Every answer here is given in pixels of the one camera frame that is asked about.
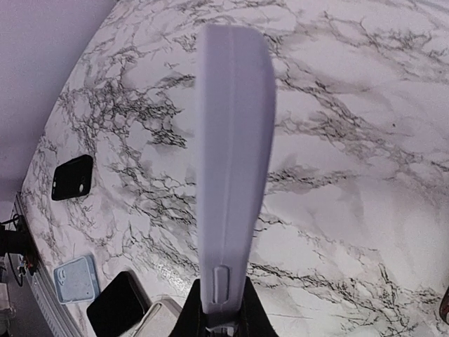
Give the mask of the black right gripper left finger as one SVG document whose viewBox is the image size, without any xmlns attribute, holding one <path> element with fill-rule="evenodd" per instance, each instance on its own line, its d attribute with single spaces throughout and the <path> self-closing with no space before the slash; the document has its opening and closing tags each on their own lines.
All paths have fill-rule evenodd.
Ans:
<svg viewBox="0 0 449 337">
<path fill-rule="evenodd" d="M 205 317 L 201 306 L 200 280 L 196 279 L 187 296 L 169 337 L 203 337 L 206 335 Z"/>
</svg>

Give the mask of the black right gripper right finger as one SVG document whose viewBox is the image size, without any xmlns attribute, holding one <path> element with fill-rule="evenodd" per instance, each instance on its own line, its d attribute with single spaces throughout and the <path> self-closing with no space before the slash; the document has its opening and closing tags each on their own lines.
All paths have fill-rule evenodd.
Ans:
<svg viewBox="0 0 449 337">
<path fill-rule="evenodd" d="M 249 277 L 246 277 L 235 336 L 278 337 Z"/>
</svg>

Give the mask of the black smartphone dark edge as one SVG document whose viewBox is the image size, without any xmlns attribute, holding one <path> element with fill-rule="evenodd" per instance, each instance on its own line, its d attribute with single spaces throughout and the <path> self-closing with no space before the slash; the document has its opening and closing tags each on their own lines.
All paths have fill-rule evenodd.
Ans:
<svg viewBox="0 0 449 337">
<path fill-rule="evenodd" d="M 87 307 L 86 314 L 96 336 L 121 336 L 139 323 L 149 308 L 134 276 L 122 271 Z"/>
</svg>

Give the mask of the light blue phone case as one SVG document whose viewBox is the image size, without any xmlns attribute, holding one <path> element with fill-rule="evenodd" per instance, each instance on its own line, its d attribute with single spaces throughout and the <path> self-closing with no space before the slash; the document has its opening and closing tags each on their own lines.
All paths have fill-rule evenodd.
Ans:
<svg viewBox="0 0 449 337">
<path fill-rule="evenodd" d="M 92 255 L 80 256 L 56 267 L 53 278 L 60 304 L 93 301 L 100 294 Z"/>
</svg>

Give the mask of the black phone case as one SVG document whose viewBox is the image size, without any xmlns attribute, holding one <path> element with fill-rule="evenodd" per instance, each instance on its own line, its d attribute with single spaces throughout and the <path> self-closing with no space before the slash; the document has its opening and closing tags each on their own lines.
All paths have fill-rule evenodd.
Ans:
<svg viewBox="0 0 449 337">
<path fill-rule="evenodd" d="M 88 154 L 59 165 L 54 172 L 51 199 L 62 201 L 83 197 L 91 190 L 93 158 Z"/>
</svg>

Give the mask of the red white patterned bowl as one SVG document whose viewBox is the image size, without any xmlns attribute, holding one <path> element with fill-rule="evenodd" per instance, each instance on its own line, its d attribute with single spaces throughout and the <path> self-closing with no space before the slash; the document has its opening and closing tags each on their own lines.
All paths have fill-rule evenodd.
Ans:
<svg viewBox="0 0 449 337">
<path fill-rule="evenodd" d="M 448 318 L 448 315 L 449 315 L 449 288 L 447 288 L 447 290 L 442 298 L 438 313 L 439 313 L 440 318 L 446 324 L 449 324 L 449 318 Z"/>
</svg>

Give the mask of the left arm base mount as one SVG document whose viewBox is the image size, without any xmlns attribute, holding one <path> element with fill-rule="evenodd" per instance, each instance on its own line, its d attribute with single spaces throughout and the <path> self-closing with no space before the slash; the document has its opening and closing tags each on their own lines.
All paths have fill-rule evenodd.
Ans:
<svg viewBox="0 0 449 337">
<path fill-rule="evenodd" d="M 14 215 L 1 223 L 1 257 L 7 253 L 25 258 L 25 267 L 33 276 L 38 266 L 38 251 L 23 215 Z"/>
</svg>

